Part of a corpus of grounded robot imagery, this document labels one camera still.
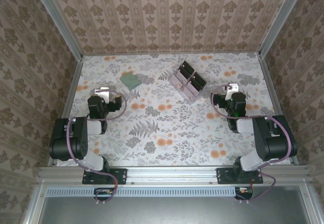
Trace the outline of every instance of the floral tablecloth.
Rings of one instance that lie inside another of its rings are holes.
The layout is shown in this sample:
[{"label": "floral tablecloth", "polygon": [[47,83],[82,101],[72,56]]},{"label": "floral tablecloth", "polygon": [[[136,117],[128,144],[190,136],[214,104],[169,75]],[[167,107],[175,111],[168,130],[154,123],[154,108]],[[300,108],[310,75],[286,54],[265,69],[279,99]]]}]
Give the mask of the floral tablecloth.
[{"label": "floral tablecloth", "polygon": [[[202,98],[191,106],[168,81],[184,60],[207,81]],[[220,84],[239,83],[247,115],[274,114],[256,53],[94,56],[83,62],[71,116],[88,114],[87,99],[99,87],[122,92],[128,100],[126,112],[108,122],[106,134],[89,136],[90,149],[111,166],[231,165],[250,152],[254,137],[232,133],[211,106],[210,94]],[[119,79],[126,72],[142,84],[130,91]]]}]

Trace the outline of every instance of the purple cable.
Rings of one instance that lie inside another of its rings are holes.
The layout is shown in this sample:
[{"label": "purple cable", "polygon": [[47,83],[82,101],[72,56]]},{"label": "purple cable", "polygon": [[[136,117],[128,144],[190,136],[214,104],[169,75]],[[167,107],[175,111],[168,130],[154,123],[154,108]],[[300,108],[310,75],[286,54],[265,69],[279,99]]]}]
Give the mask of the purple cable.
[{"label": "purple cable", "polygon": [[[105,191],[107,191],[107,190],[101,189],[101,190],[97,190],[97,191],[96,191],[96,194],[95,194],[95,200],[97,201],[97,204],[98,204],[99,201],[100,201],[100,200],[98,200],[98,194],[99,194],[100,192],[105,192]],[[106,200],[103,200],[102,202],[105,203],[106,201],[109,201],[110,198],[111,198],[111,196],[110,196],[109,198],[107,198]]]},{"label": "purple cable", "polygon": [[[119,118],[121,115],[124,114],[125,110],[126,110],[126,107],[127,107],[127,101],[126,101],[126,98],[123,94],[119,93],[119,92],[116,92],[114,90],[109,90],[109,89],[103,89],[103,90],[99,90],[98,92],[111,92],[111,93],[116,93],[116,94],[119,94],[123,99],[124,99],[124,102],[125,102],[125,107],[124,107],[124,110],[117,116],[117,117],[114,117],[114,118],[110,118],[110,119],[88,119],[89,121],[110,121],[110,120],[114,120],[114,119],[117,119]],[[115,176],[111,175],[110,173],[106,173],[106,172],[99,172],[95,169],[91,169],[91,168],[88,168],[86,167],[85,165],[83,165],[82,163],[79,162],[79,160],[74,156],[73,154],[73,151],[72,151],[72,148],[71,148],[71,143],[70,143],[70,127],[71,127],[71,123],[72,121],[75,119],[76,117],[72,117],[68,123],[67,123],[67,128],[66,128],[66,144],[67,144],[67,149],[70,153],[70,156],[71,158],[75,161],[76,165],[85,169],[86,171],[90,171],[90,172],[93,172],[93,173],[96,173],[96,174],[99,174],[99,175],[105,175],[105,176],[109,176],[113,179],[114,181],[114,190],[113,192],[111,193],[110,197],[108,197],[107,200],[105,201],[109,201],[111,200],[111,198],[114,196],[114,194],[116,193],[117,191],[117,187],[118,187],[118,181],[116,179]],[[98,201],[98,193],[96,194],[95,196],[95,199]]]},{"label": "purple cable", "polygon": [[261,172],[260,169],[259,169],[259,173],[262,174],[262,175],[264,175],[264,176],[267,176],[267,177],[272,178],[273,179],[272,185],[269,188],[267,188],[266,191],[264,191],[262,194],[258,195],[257,197],[254,197],[252,199],[249,199],[249,200],[247,200],[246,198],[244,198],[243,196],[238,195],[238,194],[236,194],[236,196],[239,196],[245,202],[250,202],[250,201],[254,201],[254,200],[260,199],[262,196],[264,196],[267,192],[269,192],[274,187],[274,185],[276,183],[276,180],[275,180],[275,178],[273,176],[271,176],[269,174],[266,174],[264,172]]},{"label": "purple cable", "polygon": [[211,96],[211,103],[212,103],[212,106],[213,106],[213,108],[215,109],[216,112],[218,112],[221,116],[223,116],[223,117],[225,117],[225,118],[227,118],[227,119],[269,118],[269,119],[271,119],[272,121],[274,121],[274,122],[275,122],[275,123],[276,123],[276,124],[281,128],[281,130],[283,131],[283,133],[284,133],[284,135],[285,135],[285,137],[286,137],[286,139],[287,139],[288,150],[287,150],[287,154],[286,154],[283,158],[278,159],[278,160],[273,160],[273,161],[266,162],[266,163],[264,163],[263,165],[261,165],[260,167],[258,167],[258,171],[259,171],[260,174],[262,174],[262,175],[264,175],[264,176],[267,176],[267,177],[270,177],[270,178],[273,179],[273,183],[272,183],[272,185],[271,185],[271,186],[270,186],[270,187],[269,187],[265,192],[263,192],[263,193],[260,194],[259,196],[254,197],[254,198],[252,198],[252,199],[250,199],[250,200],[246,200],[246,199],[245,199],[244,197],[242,197],[241,195],[237,195],[237,196],[239,196],[240,198],[242,198],[244,201],[254,201],[254,200],[259,199],[259,198],[262,197],[263,195],[265,195],[268,191],[270,191],[270,190],[274,187],[274,185],[275,185],[275,183],[276,183],[276,180],[275,180],[275,178],[274,178],[273,176],[271,176],[271,175],[269,175],[269,174],[266,174],[266,173],[264,173],[264,172],[261,172],[261,169],[262,169],[263,167],[266,167],[266,166],[272,164],[272,163],[281,162],[281,161],[287,159],[287,158],[289,157],[291,151],[292,151],[292,144],[291,144],[291,141],[290,141],[290,138],[289,138],[289,135],[288,135],[287,130],[283,127],[283,125],[282,125],[280,122],[278,122],[278,120],[274,119],[272,116],[263,116],[263,115],[258,115],[258,116],[230,117],[230,116],[227,116],[227,115],[225,115],[225,114],[220,113],[220,112],[217,110],[217,108],[215,107],[214,102],[213,102],[213,99],[214,99],[214,95],[215,95],[215,93],[216,93],[220,88],[225,87],[225,86],[228,86],[230,89],[232,88],[232,87],[230,86],[230,84],[227,84],[227,85],[221,85],[221,86],[217,87],[217,88],[214,90],[214,92],[212,93],[212,96]]}]

